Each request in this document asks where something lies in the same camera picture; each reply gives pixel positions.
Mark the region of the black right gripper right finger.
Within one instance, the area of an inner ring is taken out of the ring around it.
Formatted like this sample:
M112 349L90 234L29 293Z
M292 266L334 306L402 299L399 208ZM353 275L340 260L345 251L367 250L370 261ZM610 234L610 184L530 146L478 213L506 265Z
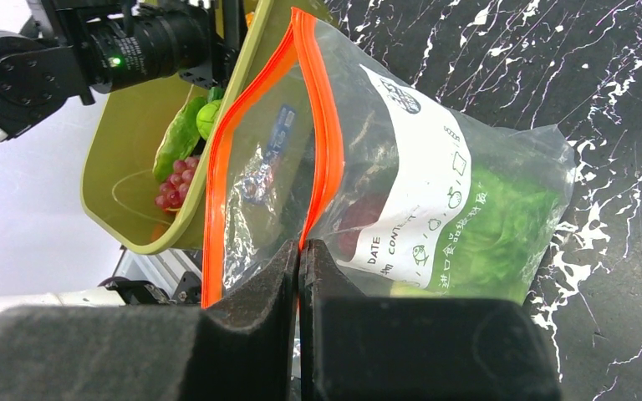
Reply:
M304 400L559 400L538 329L514 302L368 297L311 240L299 264Z

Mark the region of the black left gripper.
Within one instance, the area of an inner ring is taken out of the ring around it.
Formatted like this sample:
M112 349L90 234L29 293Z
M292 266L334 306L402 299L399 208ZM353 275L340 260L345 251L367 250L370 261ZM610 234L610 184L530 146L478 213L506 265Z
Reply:
M135 21L150 33L164 76L226 88L247 34L243 1L139 1Z

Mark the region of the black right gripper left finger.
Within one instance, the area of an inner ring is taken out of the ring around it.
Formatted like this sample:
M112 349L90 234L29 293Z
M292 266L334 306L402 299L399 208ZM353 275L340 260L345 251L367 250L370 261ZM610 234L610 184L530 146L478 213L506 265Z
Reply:
M0 313L0 400L285 400L298 246L209 308Z

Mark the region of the dark red plum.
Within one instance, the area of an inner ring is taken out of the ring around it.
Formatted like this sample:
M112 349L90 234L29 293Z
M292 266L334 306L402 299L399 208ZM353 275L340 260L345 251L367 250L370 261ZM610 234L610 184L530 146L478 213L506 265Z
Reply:
M343 260L349 261L354 256L360 231L380 218L385 202L385 195L370 193L362 195L346 209L335 236Z

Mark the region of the clear zip top bag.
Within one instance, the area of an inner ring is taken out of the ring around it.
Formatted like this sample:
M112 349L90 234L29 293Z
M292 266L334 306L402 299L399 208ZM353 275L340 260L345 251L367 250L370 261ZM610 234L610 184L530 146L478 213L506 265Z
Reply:
M566 208L576 172L556 126L495 128L445 108L300 8L209 146L203 307L260 272L285 241L323 241L366 294L390 295L395 282L424 289L474 168L537 180L562 191ZM385 206L345 261L338 225L370 193Z

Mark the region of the green lettuce head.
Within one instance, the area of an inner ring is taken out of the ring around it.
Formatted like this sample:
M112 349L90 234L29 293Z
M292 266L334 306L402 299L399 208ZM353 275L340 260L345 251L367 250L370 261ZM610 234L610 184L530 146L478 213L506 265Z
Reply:
M476 167L464 210L440 235L430 283L395 282L390 295L523 304L565 208L560 190Z

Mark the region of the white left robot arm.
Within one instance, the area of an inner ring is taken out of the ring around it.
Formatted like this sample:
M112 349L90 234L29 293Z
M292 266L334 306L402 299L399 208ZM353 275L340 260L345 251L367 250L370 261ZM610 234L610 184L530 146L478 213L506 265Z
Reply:
M18 33L0 30L0 144L77 97L176 75L227 86L247 34L240 1L32 1Z

